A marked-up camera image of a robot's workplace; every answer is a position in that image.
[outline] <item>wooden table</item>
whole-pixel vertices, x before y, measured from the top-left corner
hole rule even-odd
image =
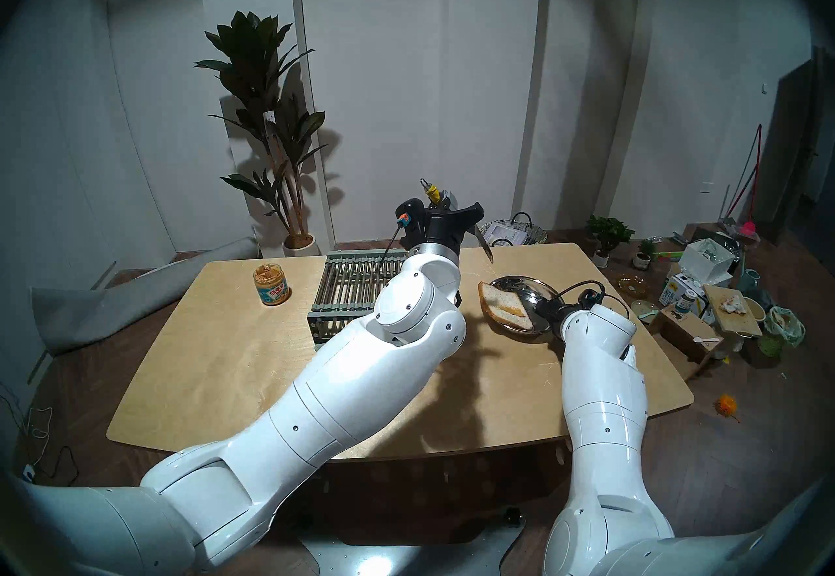
[[[536,442],[568,434],[559,357],[552,334],[517,338],[485,319],[478,282],[526,274],[561,290],[597,279],[617,294],[572,243],[461,251],[461,310],[467,339],[427,386],[377,435],[336,459],[416,457]],[[314,354],[307,311],[324,257],[284,258],[293,295],[263,306],[252,271],[263,260],[207,264],[137,370],[107,437],[176,451],[234,435],[267,410]],[[582,288],[566,295],[573,300]],[[622,309],[616,302],[604,302]],[[638,323],[634,314],[630,319]],[[693,402],[693,394],[642,326],[633,340],[650,415]]]

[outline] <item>wicker basket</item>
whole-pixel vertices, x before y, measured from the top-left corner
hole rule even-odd
[[[516,218],[521,214],[528,217],[527,223],[519,222],[516,220]],[[528,235],[528,238],[525,239],[523,245],[536,245],[537,243],[545,243],[545,241],[548,239],[548,233],[546,233],[546,231],[544,231],[539,225],[534,225],[534,222],[531,220],[530,214],[528,214],[527,212],[516,212],[516,214],[514,214],[510,220],[507,220],[507,218],[497,218],[494,221],[490,221],[489,223],[479,226],[478,229],[480,229],[481,233],[484,234],[493,224],[514,227],[517,230],[525,232]],[[510,241],[508,241],[507,239],[496,239],[495,241],[493,241],[493,243],[491,243],[491,245],[507,246],[513,244],[510,243]]]

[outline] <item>metal rack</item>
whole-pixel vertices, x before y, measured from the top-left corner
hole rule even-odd
[[[368,315],[389,281],[400,272],[405,250],[389,250],[380,264],[382,250],[345,250],[329,253],[307,314],[316,349],[339,333],[353,319]]]

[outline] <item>toast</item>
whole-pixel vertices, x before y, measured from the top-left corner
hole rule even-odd
[[[534,328],[534,323],[528,317],[522,300],[516,293],[499,290],[486,282],[479,282],[478,298],[481,300],[484,314],[497,322],[509,324],[523,331],[530,331]]]

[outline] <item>stainless steel plate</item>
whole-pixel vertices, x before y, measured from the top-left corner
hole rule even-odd
[[[548,286],[545,282],[541,282],[533,277],[525,277],[520,274],[509,274],[504,277],[499,277],[498,279],[494,279],[490,282],[490,285],[495,286],[499,290],[507,290],[516,293],[522,300],[522,306],[524,306],[525,311],[528,313],[530,321],[534,323],[534,328],[530,331],[526,331],[525,329],[519,329],[515,326],[504,324],[502,322],[496,322],[496,324],[503,326],[508,331],[513,331],[516,335],[533,336],[547,333],[548,329],[550,329],[548,321],[547,319],[544,319],[544,317],[538,315],[534,311],[534,307],[543,297],[553,300],[553,298],[557,297],[558,291]]]

